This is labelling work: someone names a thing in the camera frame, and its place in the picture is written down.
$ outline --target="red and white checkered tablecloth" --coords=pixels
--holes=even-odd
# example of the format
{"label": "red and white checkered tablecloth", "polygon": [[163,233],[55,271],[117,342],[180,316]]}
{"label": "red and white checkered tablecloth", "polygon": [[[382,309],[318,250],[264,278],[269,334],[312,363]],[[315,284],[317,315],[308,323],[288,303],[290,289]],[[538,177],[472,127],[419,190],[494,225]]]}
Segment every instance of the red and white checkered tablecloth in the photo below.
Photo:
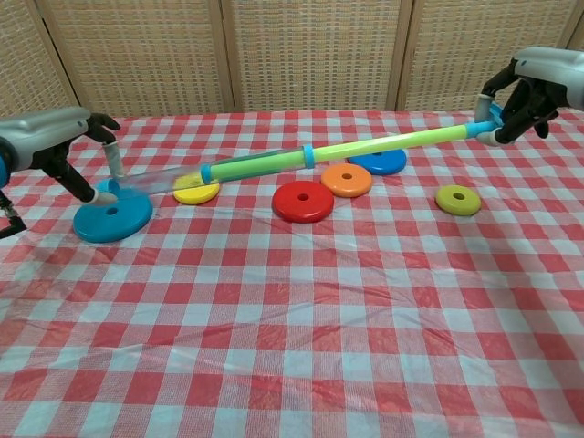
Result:
{"label": "red and white checkered tablecloth", "polygon": [[[317,224],[270,208],[315,170],[156,195],[113,245],[39,172],[6,194],[29,230],[0,241],[0,435],[584,436],[584,123],[546,141],[409,150],[398,175]],[[469,113],[290,111],[119,119],[128,173],[450,126]],[[99,145],[71,162],[108,176]],[[482,197],[439,210],[442,185]]]}

